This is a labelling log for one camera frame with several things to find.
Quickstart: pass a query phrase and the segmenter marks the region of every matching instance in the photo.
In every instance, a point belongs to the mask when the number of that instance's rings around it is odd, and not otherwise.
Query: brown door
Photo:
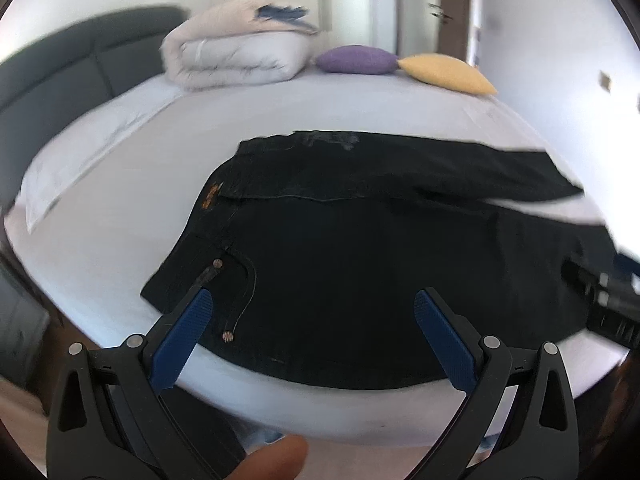
[[[440,0],[441,22],[438,52],[466,61],[469,0]]]

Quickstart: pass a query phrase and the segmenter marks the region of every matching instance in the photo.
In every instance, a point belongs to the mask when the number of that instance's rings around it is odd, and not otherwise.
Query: pillow
[[[398,56],[372,46],[338,46],[316,57],[316,65],[325,72],[388,74],[398,68]]]
[[[310,56],[309,36],[297,32],[202,38],[182,46],[167,75],[190,90],[276,83],[295,76]]]
[[[116,145],[182,95],[164,74],[155,76],[80,116],[45,144],[27,168],[15,200],[25,208],[27,231]]]
[[[468,94],[497,93],[479,70],[455,57],[444,54],[420,54],[405,57],[398,61],[398,65],[411,77],[423,83]]]

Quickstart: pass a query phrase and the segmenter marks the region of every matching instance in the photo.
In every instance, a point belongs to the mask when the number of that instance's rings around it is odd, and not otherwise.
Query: yellow pillow
[[[478,69],[444,54],[420,54],[398,61],[411,77],[431,85],[468,94],[496,94],[497,90]]]

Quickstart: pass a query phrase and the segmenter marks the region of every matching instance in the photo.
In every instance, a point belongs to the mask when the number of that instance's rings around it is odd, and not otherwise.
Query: purple pillow
[[[388,74],[398,68],[398,56],[372,46],[338,46],[316,57],[316,65],[325,72]]]

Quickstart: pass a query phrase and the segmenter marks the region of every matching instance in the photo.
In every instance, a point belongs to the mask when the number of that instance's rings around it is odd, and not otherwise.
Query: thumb
[[[301,436],[286,436],[251,453],[226,480],[294,480],[305,465],[308,449]]]

